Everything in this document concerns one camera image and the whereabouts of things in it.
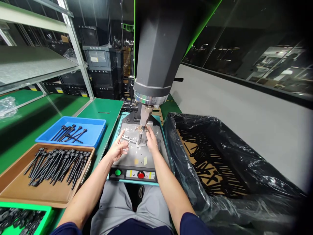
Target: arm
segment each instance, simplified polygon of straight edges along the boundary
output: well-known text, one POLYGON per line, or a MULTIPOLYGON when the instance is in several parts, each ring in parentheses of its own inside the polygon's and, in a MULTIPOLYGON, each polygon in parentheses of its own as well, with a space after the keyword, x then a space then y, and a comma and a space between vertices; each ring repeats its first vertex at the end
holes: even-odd
POLYGON ((186 212, 195 214, 195 212, 183 188, 160 154, 157 146, 157 140, 151 127, 147 125, 147 129, 147 145, 150 152, 152 153, 154 165, 156 168, 157 180, 172 216, 176 231, 178 234, 180 234, 180 221, 183 214, 186 212))
POLYGON ((129 150, 128 143, 122 142, 124 131, 114 141, 107 154, 102 158, 90 177, 78 190, 72 201, 66 208, 58 227, 67 222, 73 222, 82 229, 98 202, 105 180, 109 174, 113 162, 117 161, 122 154, 127 154, 123 149, 129 150))

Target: navy blue sleeve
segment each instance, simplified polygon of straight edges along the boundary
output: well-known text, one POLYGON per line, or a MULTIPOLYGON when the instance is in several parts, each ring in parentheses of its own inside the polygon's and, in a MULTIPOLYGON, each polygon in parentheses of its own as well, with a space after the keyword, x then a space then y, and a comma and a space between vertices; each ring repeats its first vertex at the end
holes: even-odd
POLYGON ((180 235, 213 235, 205 223, 196 215, 186 212, 180 221, 180 235))
POLYGON ((67 222, 53 230, 50 235, 82 235, 82 232, 78 229, 76 224, 67 222))

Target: control panel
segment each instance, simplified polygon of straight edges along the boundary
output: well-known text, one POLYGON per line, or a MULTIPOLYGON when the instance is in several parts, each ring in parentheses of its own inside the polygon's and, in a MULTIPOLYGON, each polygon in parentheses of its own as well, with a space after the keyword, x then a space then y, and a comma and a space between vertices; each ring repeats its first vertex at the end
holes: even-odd
POLYGON ((109 180, 125 179, 125 180, 157 182, 156 172, 151 170, 123 169, 112 167, 109 173, 109 180))

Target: gray pants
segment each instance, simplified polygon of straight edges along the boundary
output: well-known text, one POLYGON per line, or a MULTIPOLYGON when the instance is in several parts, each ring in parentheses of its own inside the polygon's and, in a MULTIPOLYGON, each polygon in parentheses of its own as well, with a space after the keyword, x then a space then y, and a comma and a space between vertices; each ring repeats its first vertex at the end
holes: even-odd
POLYGON ((142 202, 137 212, 132 204, 124 183, 106 181, 100 199, 99 210, 91 221, 91 235, 107 235, 112 229, 128 219, 135 219, 156 228, 166 225, 172 230, 170 213, 158 186, 144 186, 142 202))

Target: green tray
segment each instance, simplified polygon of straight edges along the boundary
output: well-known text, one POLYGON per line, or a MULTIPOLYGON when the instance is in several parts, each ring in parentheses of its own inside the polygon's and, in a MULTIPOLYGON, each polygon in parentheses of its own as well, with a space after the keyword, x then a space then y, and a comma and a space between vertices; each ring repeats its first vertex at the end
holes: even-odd
MULTIPOLYGON (((11 208, 20 208, 20 209, 27 209, 27 210, 34 210, 34 211, 45 211, 46 214, 42 218, 42 221, 40 222, 36 232, 34 235, 41 235, 45 234, 45 228, 52 220, 51 216, 53 214, 52 207, 49 206, 40 206, 40 205, 32 205, 32 204, 23 204, 23 203, 14 203, 14 202, 1 202, 0 201, 0 207, 11 207, 11 208)), ((1 235, 19 235, 21 231, 19 227, 14 228, 13 226, 10 226, 6 228, 1 235)))

